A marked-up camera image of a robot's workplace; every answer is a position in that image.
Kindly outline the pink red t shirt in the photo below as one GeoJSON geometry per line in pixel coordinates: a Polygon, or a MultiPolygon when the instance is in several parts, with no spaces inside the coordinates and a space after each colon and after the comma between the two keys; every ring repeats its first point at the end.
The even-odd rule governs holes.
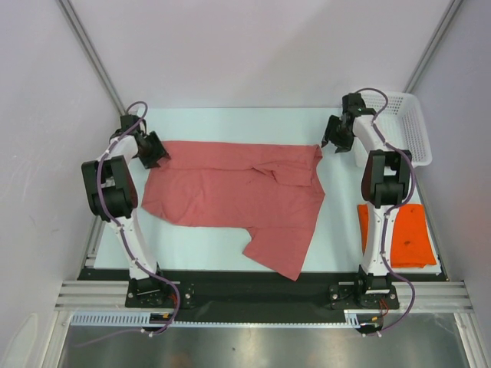
{"type": "Polygon", "coordinates": [[[325,191],[318,145],[169,141],[150,170],[142,207],[174,225],[243,228],[242,253],[295,281],[325,191]]]}

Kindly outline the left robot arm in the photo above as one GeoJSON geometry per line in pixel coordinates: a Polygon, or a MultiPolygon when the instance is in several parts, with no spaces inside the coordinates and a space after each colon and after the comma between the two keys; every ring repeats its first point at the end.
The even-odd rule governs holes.
{"type": "Polygon", "coordinates": [[[130,278],[135,281],[156,276],[159,267],[140,229],[139,199],[129,163],[138,159],[144,169],[153,169],[169,158],[156,132],[147,131],[145,119],[126,113],[120,117],[120,128],[111,136],[104,153],[81,164],[90,210],[117,236],[129,262],[130,278]]]}

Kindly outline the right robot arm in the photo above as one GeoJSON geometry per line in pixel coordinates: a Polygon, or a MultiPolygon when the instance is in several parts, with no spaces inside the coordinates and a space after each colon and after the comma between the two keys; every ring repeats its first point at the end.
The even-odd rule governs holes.
{"type": "Polygon", "coordinates": [[[361,95],[365,89],[346,94],[341,99],[341,115],[329,117],[322,146],[332,144],[336,153],[346,153],[360,140],[367,153],[361,180],[361,195],[367,203],[368,227],[361,284],[354,288],[354,299],[362,307],[373,307],[382,292],[390,289],[390,247],[393,227],[401,206],[414,193],[414,168],[410,152],[394,147],[377,126],[377,118],[388,107],[388,96],[380,90],[384,104],[370,108],[361,95]]]}

